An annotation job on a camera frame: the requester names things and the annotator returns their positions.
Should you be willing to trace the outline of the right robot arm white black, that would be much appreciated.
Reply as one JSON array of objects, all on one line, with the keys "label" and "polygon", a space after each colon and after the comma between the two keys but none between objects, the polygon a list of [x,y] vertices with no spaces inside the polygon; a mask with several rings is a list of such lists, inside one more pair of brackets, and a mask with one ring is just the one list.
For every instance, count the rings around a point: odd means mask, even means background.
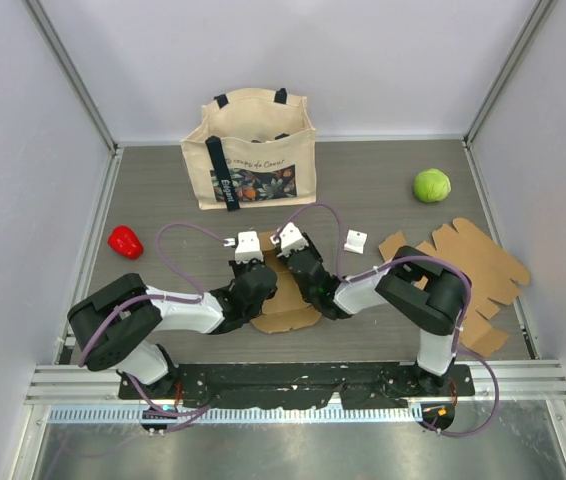
[{"label": "right robot arm white black", "polygon": [[272,237],[277,257],[304,301],[331,320],[388,304],[419,328],[411,380],[435,395],[451,381],[460,327],[471,301],[471,280],[457,267],[410,246],[362,274],[329,273],[309,236],[300,231]]}]

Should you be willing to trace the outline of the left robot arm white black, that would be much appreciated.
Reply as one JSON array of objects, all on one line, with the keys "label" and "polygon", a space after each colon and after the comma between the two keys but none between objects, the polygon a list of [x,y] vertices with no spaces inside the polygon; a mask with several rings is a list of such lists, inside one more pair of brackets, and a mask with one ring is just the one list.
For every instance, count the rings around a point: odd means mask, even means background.
[{"label": "left robot arm white black", "polygon": [[150,334],[232,332],[258,317],[277,291],[277,274],[263,262],[230,266],[228,285],[199,295],[159,290],[129,273],[75,304],[67,319],[81,349],[79,364],[93,372],[114,368],[148,396],[168,397],[177,369],[163,347],[147,340]]}]

